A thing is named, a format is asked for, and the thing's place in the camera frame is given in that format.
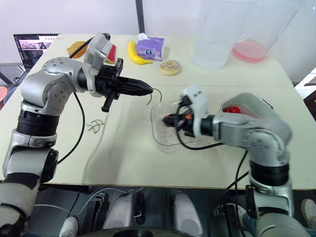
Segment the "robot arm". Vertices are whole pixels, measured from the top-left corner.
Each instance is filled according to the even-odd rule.
[[[248,150],[251,185],[246,188],[250,200],[247,211],[258,219],[257,236],[308,236],[292,218],[294,205],[286,150],[291,137],[289,126],[278,118],[222,112],[210,115],[207,98],[196,85],[183,91],[177,113],[181,107],[188,107],[192,113],[190,119],[181,122],[186,135],[212,136],[223,144]]]
[[[57,125],[69,96],[89,91],[105,96],[102,110],[108,112],[119,95],[147,95],[146,83],[120,77],[123,60],[103,65],[112,44],[108,34],[97,34],[90,42],[84,62],[59,57],[25,78],[18,125],[12,132],[0,183],[0,236],[22,236],[27,232],[40,183],[51,180],[57,166]]]

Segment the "monitor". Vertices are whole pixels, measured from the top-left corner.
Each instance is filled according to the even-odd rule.
[[[29,71],[34,66],[57,35],[58,34],[13,35],[26,71]]]

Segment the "black bracket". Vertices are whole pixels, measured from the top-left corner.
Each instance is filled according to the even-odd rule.
[[[114,66],[102,65],[99,74],[95,76],[95,89],[106,97],[101,108],[108,112],[113,100],[120,94],[143,96],[153,92],[153,89],[141,80],[120,77],[123,69],[123,59],[118,58]]]

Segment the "plastic pitcher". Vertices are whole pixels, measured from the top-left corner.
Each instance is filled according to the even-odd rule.
[[[258,0],[241,27],[241,38],[246,39],[235,44],[234,56],[249,63],[263,61],[303,2]]]
[[[256,0],[201,0],[193,63],[204,70],[221,69]]]

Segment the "clear plastic bowl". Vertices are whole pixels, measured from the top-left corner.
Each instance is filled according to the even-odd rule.
[[[153,129],[153,139],[157,148],[165,153],[173,153],[176,151],[185,151],[186,149],[176,135],[174,127],[164,124],[162,119],[169,114],[175,113],[178,108],[178,102],[163,102],[156,104],[151,109],[151,122]],[[184,131],[180,131],[181,140],[190,147],[200,147],[210,144],[209,138],[195,138],[184,135]]]

